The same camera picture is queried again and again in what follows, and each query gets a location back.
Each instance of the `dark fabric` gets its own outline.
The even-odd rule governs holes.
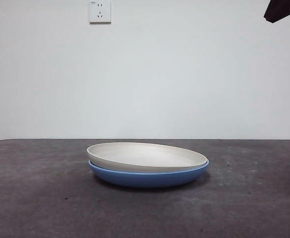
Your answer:
[[[274,23],[288,15],[290,15],[290,0],[271,0],[264,18]]]

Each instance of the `white bowl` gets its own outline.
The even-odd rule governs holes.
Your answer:
[[[197,152],[178,147],[114,142],[87,148],[90,160],[98,167],[139,173],[186,171],[202,167],[207,158]]]

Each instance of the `blue bowl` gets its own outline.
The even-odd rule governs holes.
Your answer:
[[[200,168],[178,172],[133,173],[103,169],[89,161],[91,169],[100,179],[120,186],[143,188],[172,187],[194,181],[206,171],[208,164],[209,160]]]

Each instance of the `wall socket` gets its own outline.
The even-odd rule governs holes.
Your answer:
[[[111,23],[111,0],[91,0],[89,4],[90,23]]]

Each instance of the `plate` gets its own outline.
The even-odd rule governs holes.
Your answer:
[[[207,158],[195,151],[158,144],[114,142],[87,149],[90,161],[98,167],[124,172],[157,173],[196,169]]]
[[[100,168],[94,165],[91,161],[89,161],[89,165],[95,175],[104,181],[126,187],[157,188],[178,186],[194,181],[206,171],[209,161],[207,160],[206,164],[200,168],[165,173],[133,173],[113,171]]]

